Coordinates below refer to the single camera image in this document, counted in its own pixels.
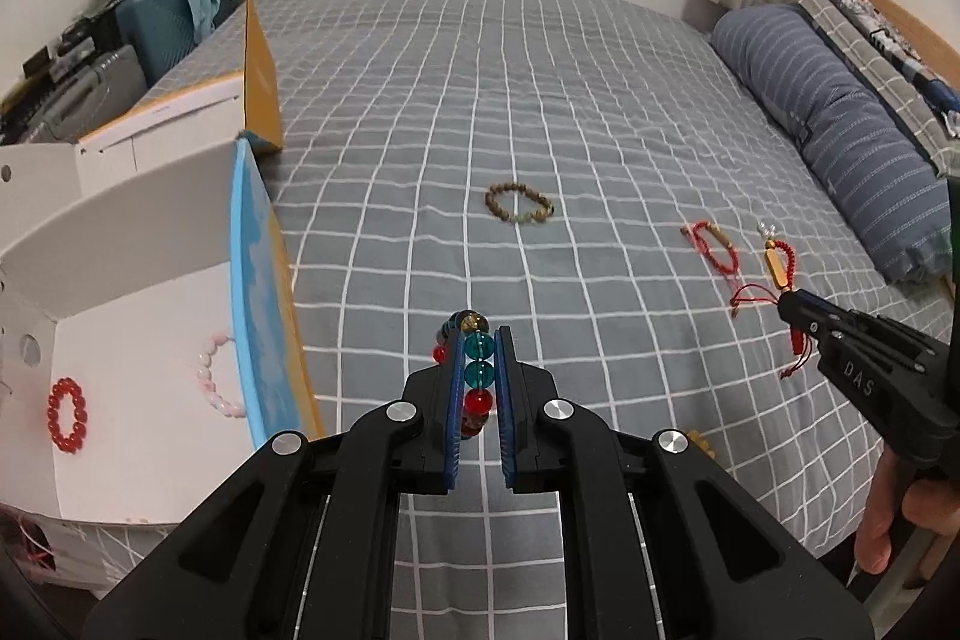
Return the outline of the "person's right hand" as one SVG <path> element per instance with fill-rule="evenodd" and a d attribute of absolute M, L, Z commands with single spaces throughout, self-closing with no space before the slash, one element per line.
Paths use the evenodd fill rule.
<path fill-rule="evenodd" d="M 958 533 L 957 482 L 915 479 L 905 486 L 905 471 L 892 448 L 884 447 L 854 540 L 854 559 L 864 572 L 882 573 L 892 557 L 890 530 L 898 515 L 932 531 L 935 541 L 916 567 L 919 580 L 931 580 Z"/>

